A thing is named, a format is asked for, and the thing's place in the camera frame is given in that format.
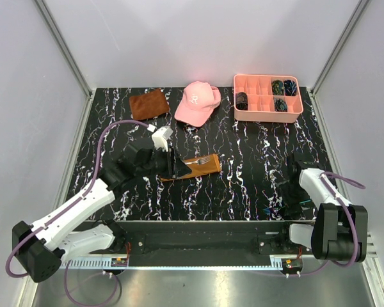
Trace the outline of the iridescent rainbow fork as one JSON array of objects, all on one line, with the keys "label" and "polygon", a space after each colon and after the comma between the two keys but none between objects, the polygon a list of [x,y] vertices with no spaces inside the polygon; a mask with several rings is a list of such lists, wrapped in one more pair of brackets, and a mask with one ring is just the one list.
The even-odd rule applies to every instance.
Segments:
[{"label": "iridescent rainbow fork", "polygon": [[263,209],[263,213],[268,216],[280,215],[285,218],[292,218],[293,216],[300,216],[304,210],[308,210],[308,205],[312,205],[312,200],[303,200],[298,203],[287,204],[281,202],[279,207],[268,207]]}]

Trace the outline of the blue patterned rolled sock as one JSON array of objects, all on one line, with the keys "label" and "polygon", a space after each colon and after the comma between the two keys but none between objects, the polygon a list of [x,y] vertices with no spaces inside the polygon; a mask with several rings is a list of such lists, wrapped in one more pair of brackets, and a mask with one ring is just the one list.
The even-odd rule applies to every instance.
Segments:
[{"label": "blue patterned rolled sock", "polygon": [[291,79],[284,80],[284,91],[286,96],[296,96],[298,92],[296,81]]}]

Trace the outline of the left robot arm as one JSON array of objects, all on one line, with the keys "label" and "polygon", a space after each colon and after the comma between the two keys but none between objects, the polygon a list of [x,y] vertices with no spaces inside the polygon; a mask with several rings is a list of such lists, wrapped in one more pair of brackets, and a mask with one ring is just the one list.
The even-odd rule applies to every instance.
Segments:
[{"label": "left robot arm", "polygon": [[12,228],[12,258],[35,283],[50,278],[61,264],[98,250],[119,253],[125,249],[125,231],[116,222],[104,221],[82,232],[75,229],[90,215],[109,205],[138,177],[176,179],[191,173],[174,147],[165,150],[152,145],[127,146],[103,165],[86,187],[47,216]]}]

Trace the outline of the silver fork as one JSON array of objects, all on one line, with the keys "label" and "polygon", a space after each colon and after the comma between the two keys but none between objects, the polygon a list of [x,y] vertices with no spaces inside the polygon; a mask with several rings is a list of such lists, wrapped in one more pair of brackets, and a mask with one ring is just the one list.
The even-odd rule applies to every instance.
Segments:
[{"label": "silver fork", "polygon": [[194,161],[185,162],[186,165],[190,164],[197,164],[197,165],[203,165],[205,163],[208,163],[211,160],[210,156],[200,157]]}]

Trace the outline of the pink baseball cap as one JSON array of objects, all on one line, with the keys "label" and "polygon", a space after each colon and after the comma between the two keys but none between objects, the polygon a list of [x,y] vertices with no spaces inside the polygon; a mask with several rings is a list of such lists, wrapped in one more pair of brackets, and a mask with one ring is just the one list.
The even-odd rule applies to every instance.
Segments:
[{"label": "pink baseball cap", "polygon": [[175,119],[193,127],[201,127],[220,105],[221,93],[209,83],[195,81],[184,88]]}]

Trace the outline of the teal patterned rolled sock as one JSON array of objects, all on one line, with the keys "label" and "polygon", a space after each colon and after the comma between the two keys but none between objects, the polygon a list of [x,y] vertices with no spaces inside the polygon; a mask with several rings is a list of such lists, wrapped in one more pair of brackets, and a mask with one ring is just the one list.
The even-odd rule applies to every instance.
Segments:
[{"label": "teal patterned rolled sock", "polygon": [[284,99],[274,98],[273,101],[274,101],[274,108],[276,112],[283,112],[283,113],[288,112],[287,103]]}]

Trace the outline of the brown folded cloth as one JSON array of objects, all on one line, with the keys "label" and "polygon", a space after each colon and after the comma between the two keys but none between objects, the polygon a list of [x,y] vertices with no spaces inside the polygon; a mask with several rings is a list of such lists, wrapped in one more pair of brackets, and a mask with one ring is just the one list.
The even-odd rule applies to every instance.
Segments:
[{"label": "brown folded cloth", "polygon": [[164,93],[160,89],[129,98],[132,118],[142,121],[160,116],[170,111]]}]

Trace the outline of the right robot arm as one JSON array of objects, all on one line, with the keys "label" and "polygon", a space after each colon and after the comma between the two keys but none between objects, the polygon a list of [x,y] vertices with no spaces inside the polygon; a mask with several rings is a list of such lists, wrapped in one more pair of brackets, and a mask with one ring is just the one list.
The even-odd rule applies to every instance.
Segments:
[{"label": "right robot arm", "polygon": [[287,157],[287,170],[289,178],[278,185],[282,217],[294,221],[308,203],[315,205],[317,216],[313,224],[290,224],[277,239],[280,250],[289,254],[301,245],[309,248],[316,259],[343,267],[363,262],[367,255],[368,211],[352,204],[332,180],[339,179],[359,189],[364,189],[364,185],[325,171],[298,152]]}]

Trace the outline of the pink divided organizer tray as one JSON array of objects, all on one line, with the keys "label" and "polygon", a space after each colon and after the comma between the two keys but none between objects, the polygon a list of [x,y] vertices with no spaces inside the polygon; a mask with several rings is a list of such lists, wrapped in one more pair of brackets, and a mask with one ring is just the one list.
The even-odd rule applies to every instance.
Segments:
[{"label": "pink divided organizer tray", "polygon": [[[296,81],[298,92],[296,96],[273,95],[271,82],[286,79]],[[255,75],[237,74],[233,79],[234,90],[234,118],[244,122],[271,122],[271,123],[294,123],[303,113],[303,102],[300,86],[297,78],[290,75]],[[236,94],[245,92],[248,96],[248,110],[236,109]],[[282,98],[286,101],[288,112],[276,112],[274,98]]]}]

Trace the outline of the orange cloth napkin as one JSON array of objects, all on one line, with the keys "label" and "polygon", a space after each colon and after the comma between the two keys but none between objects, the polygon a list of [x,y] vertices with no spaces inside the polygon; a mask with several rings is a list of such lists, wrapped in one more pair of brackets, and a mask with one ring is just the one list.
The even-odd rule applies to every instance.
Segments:
[{"label": "orange cloth napkin", "polygon": [[[220,160],[219,160],[218,155],[215,153],[212,153],[212,154],[206,155],[206,156],[211,157],[211,160],[208,163],[205,163],[203,165],[197,165],[197,164],[188,165],[191,168],[192,173],[189,175],[186,175],[184,177],[178,178],[178,179],[175,178],[175,180],[183,180],[183,179],[188,179],[188,178],[202,177],[202,176],[210,175],[212,173],[219,173],[221,171],[221,164],[220,164]],[[184,162],[194,161],[198,158],[199,157],[186,159]]]}]

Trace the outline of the green patterned rolled sock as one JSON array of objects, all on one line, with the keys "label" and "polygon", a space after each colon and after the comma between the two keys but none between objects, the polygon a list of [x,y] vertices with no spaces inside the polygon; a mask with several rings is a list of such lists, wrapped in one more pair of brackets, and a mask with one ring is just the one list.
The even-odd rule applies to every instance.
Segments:
[{"label": "green patterned rolled sock", "polygon": [[271,89],[273,95],[284,95],[284,83],[281,80],[274,80],[271,82]]}]

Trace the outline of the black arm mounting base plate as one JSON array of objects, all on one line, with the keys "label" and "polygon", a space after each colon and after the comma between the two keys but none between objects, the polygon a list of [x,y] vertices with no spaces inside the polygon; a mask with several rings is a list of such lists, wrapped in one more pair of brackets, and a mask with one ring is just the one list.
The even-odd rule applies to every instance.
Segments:
[{"label": "black arm mounting base plate", "polygon": [[287,221],[122,221],[116,248],[130,245],[129,264],[142,269],[254,269],[270,265],[271,255],[310,255],[289,240]]}]

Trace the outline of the dark rolled sock left compartment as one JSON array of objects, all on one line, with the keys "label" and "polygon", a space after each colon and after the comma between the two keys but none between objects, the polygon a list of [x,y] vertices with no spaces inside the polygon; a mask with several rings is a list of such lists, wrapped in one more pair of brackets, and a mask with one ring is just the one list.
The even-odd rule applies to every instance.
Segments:
[{"label": "dark rolled sock left compartment", "polygon": [[240,111],[248,110],[248,96],[245,92],[236,94],[236,109]]}]

